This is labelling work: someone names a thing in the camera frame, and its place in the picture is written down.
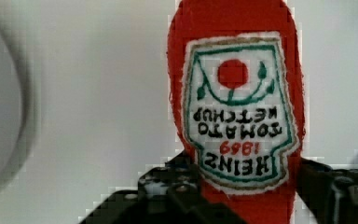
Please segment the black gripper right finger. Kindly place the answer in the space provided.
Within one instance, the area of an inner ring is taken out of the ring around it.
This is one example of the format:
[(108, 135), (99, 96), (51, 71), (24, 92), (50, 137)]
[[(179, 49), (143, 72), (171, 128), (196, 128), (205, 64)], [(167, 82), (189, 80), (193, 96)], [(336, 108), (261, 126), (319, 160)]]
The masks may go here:
[(318, 224), (358, 224), (358, 169), (302, 159), (296, 192)]

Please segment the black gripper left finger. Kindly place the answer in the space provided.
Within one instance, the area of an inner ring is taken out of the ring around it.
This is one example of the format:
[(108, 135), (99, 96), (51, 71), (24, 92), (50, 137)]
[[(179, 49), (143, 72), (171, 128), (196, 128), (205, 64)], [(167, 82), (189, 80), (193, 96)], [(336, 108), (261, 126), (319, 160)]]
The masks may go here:
[(138, 189), (112, 193), (79, 224), (247, 224), (200, 193), (198, 167), (180, 153), (138, 179)]

